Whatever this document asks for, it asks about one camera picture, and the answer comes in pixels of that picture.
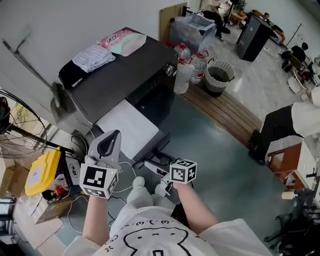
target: plastic bottle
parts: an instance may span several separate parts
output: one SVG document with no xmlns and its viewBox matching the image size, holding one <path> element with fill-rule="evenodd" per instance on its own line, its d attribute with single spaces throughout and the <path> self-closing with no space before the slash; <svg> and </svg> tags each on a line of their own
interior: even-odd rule
<svg viewBox="0 0 320 256">
<path fill-rule="evenodd" d="M 193 65 L 193 72 L 190 78 L 190 82 L 193 84 L 198 84 L 205 73 L 207 68 L 206 57 L 209 56 L 208 51 L 198 52 L 192 59 L 191 65 Z"/>
<path fill-rule="evenodd" d="M 176 94 L 184 94 L 189 87 L 189 79 L 191 77 L 193 66 L 190 65 L 191 58 L 189 60 L 184 58 L 179 58 L 178 67 L 176 70 L 176 77 L 173 91 Z"/>
<path fill-rule="evenodd" d="M 179 43 L 173 48 L 178 54 L 179 58 L 188 59 L 191 56 L 190 50 L 185 43 Z"/>
</svg>

